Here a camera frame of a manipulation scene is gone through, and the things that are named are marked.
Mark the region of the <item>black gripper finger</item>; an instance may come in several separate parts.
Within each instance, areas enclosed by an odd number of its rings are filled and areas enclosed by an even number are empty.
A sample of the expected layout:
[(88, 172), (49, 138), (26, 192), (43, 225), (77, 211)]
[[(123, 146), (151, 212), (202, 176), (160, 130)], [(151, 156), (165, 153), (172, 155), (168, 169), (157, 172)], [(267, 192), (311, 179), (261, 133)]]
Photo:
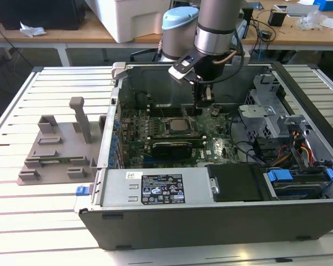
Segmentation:
[(202, 109), (199, 108), (199, 102), (203, 97), (203, 86), (200, 85), (197, 81), (193, 84), (193, 115), (199, 116), (202, 114)]
[(207, 108), (214, 103), (214, 94), (212, 93), (213, 84), (206, 84), (204, 86), (202, 108)]

